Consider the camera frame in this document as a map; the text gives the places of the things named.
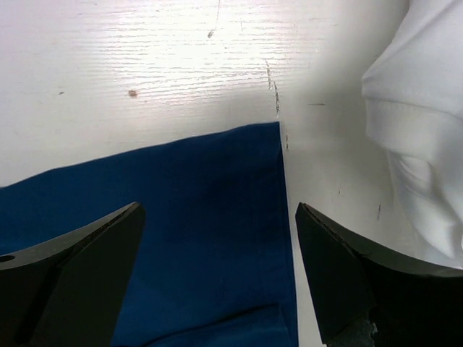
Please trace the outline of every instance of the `white wooden surface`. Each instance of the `white wooden surface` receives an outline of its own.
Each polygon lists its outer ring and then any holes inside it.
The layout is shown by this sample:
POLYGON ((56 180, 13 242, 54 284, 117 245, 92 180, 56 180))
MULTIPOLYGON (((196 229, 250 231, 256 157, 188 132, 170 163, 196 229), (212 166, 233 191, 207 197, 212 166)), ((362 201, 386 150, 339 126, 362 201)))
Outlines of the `white wooden surface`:
MULTIPOLYGON (((279 120, 290 214, 308 202, 409 252, 360 95, 406 10, 407 0, 0 1, 0 186, 279 120)), ((294 253, 301 346, 320 346, 295 238, 294 253)))

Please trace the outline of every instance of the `wood grain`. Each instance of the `wood grain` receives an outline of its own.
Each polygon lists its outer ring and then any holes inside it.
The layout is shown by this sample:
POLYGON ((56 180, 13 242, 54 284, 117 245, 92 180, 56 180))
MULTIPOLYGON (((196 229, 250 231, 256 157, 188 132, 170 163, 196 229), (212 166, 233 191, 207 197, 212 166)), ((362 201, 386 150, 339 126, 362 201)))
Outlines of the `wood grain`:
MULTIPOLYGON (((386 159, 364 136, 360 78, 406 10, 406 0, 3 0, 0 186, 279 120, 290 215, 305 201, 403 248, 386 159)), ((301 346, 320 346, 295 238, 294 258, 301 346)))

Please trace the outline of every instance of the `blue fabric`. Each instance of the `blue fabric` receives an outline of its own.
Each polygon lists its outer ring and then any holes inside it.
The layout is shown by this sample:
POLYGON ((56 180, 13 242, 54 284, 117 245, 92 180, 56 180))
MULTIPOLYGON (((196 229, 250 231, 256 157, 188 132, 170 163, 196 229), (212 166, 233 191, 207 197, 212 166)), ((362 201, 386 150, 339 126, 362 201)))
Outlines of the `blue fabric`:
POLYGON ((278 306, 257 309, 240 317, 162 338, 149 347, 291 346, 278 306))
MULTIPOLYGON (((149 346, 274 304, 291 347, 297 346, 277 123, 147 147, 2 188, 0 254, 79 228, 133 201, 143 204, 147 220, 113 346, 149 346)), ((289 345, 264 338, 254 346, 289 345)))

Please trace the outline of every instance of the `dark spot on wood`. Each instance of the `dark spot on wood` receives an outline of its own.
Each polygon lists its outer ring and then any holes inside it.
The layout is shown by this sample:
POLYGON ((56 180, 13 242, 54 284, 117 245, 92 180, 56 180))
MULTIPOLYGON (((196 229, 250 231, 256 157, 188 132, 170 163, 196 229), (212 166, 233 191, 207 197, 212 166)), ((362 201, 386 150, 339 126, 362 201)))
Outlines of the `dark spot on wood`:
POLYGON ((129 90, 129 97, 136 98, 137 96, 138 96, 138 91, 133 90, 133 89, 129 90))

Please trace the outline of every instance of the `white fabric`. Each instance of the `white fabric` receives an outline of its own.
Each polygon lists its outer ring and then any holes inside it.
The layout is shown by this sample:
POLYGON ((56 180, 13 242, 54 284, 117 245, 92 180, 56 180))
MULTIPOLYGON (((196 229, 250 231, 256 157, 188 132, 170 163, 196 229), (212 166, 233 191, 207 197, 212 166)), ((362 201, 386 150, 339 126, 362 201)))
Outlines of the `white fabric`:
POLYGON ((402 208, 448 261, 425 257, 463 264, 463 0, 411 0, 362 92, 402 208))

